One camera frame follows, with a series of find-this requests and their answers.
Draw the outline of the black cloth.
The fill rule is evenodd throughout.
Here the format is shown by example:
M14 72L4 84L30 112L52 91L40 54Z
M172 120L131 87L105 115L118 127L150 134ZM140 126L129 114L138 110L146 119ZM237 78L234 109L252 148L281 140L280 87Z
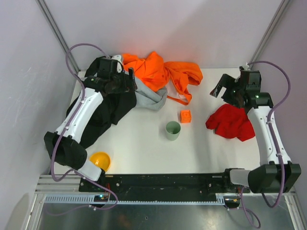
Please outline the black cloth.
M127 80L125 74L116 74L114 67L109 68L113 65L105 56L96 58L86 71L84 86L88 88L93 85L89 78L94 75L96 75L95 80L106 80L107 77L115 78L116 81ZM137 89L136 83L127 83L126 85L128 85L129 91L120 93L116 90L115 93L109 94L103 92L102 103L96 108L83 131L80 141L82 147L86 149L93 145L112 124L116 125L123 116L136 106L135 90L132 90L132 87Z

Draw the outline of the red cloth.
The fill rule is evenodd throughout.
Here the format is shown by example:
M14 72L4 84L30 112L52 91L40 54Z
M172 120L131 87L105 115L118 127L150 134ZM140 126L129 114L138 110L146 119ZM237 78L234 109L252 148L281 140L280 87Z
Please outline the red cloth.
M230 104L219 107L206 121L206 127L227 139L237 138L247 141L255 137L253 126L244 108Z

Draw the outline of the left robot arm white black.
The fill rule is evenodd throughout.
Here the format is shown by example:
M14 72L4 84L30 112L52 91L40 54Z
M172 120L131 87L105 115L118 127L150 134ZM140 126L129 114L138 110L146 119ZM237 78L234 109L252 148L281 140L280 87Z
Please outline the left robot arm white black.
M124 69L122 55L99 58L96 73L80 84L82 89L73 108L54 132L45 134L44 142L52 163L98 181L103 171L89 160L86 149L80 144L83 132L106 97L135 92L137 85L134 70Z

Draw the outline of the grey sweatshirt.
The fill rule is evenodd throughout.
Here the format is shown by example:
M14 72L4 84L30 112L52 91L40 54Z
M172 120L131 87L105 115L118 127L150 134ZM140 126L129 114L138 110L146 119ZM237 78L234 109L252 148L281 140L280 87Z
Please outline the grey sweatshirt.
M84 86L90 84L85 80L93 78L95 80L96 74L85 74L82 78ZM96 112L107 114L126 114L134 107L147 108L151 110L160 110L166 102L167 88L154 92L148 88L140 79L135 79L137 90L108 94L103 98L102 103L97 107Z

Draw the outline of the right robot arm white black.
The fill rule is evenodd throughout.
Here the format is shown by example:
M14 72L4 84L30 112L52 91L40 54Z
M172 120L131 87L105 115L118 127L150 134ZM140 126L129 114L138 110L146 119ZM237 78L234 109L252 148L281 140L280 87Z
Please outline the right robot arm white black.
M233 78L223 74L210 95L217 97L222 88L224 102L246 112L255 132L260 154L259 167L249 171L226 169L229 182L248 187L253 193L287 193L301 174L301 167L288 156L274 119L274 109L269 93L261 92L259 71L240 70Z

